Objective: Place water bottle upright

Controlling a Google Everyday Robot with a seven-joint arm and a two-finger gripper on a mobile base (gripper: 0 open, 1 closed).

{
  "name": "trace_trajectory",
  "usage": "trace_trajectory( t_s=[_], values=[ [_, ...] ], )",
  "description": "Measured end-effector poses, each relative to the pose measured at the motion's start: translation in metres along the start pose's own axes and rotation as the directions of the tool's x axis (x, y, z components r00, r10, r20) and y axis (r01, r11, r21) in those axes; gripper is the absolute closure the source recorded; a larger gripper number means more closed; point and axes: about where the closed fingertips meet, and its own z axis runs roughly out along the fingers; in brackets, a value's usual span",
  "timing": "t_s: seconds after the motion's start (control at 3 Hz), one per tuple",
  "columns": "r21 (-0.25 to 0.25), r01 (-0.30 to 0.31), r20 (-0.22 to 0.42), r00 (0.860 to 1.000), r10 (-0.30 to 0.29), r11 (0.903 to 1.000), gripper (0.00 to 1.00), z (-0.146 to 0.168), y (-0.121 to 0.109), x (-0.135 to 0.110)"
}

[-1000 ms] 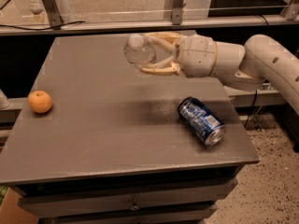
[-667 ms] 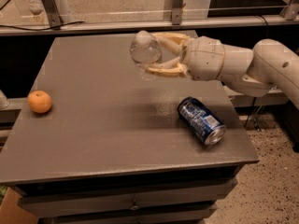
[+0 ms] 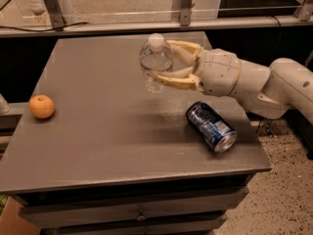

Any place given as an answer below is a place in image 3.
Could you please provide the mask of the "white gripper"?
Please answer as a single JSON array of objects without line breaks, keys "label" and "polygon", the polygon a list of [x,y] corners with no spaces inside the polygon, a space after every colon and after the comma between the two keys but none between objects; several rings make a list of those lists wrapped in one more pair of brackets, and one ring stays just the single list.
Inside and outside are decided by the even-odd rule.
[{"label": "white gripper", "polygon": [[181,90],[198,90],[204,95],[227,96],[235,88],[241,73],[236,54],[222,49],[204,50],[200,44],[167,40],[173,55],[185,66],[177,71],[150,72],[156,83]]}]

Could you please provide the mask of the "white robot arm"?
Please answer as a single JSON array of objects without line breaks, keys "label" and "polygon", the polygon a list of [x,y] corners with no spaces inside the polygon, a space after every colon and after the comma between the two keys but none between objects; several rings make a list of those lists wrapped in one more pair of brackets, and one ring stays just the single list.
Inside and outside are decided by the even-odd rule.
[{"label": "white robot arm", "polygon": [[313,123],[313,72],[292,59],[280,58],[265,67],[192,42],[161,39],[149,46],[155,52],[169,51],[186,65],[175,72],[156,72],[154,81],[161,85],[229,96],[245,111],[270,119],[294,107]]}]

